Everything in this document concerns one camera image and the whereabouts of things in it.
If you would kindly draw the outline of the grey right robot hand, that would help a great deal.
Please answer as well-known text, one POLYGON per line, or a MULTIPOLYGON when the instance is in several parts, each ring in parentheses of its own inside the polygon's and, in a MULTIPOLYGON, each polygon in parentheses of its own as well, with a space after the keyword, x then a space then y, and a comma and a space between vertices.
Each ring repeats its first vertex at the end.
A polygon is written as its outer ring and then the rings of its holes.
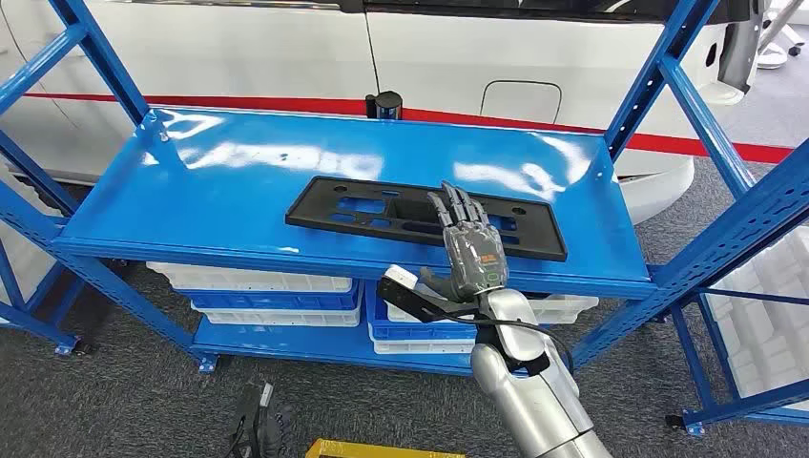
POLYGON ((501 288, 508 279, 508 264, 498 229, 482 204, 464 189, 444 180, 449 205, 434 192, 427 197, 442 226, 450 265, 447 278, 429 268, 420 269, 420 282, 453 302, 471 302, 477 295, 501 288))

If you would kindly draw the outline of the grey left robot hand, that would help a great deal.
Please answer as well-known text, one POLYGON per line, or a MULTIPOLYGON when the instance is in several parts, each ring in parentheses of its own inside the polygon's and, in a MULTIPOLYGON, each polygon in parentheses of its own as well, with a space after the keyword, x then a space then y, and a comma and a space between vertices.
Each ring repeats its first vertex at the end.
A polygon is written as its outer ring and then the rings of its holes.
POLYGON ((259 409, 257 428, 259 457, 287 456, 294 417, 294 409, 291 406, 268 406, 259 409))

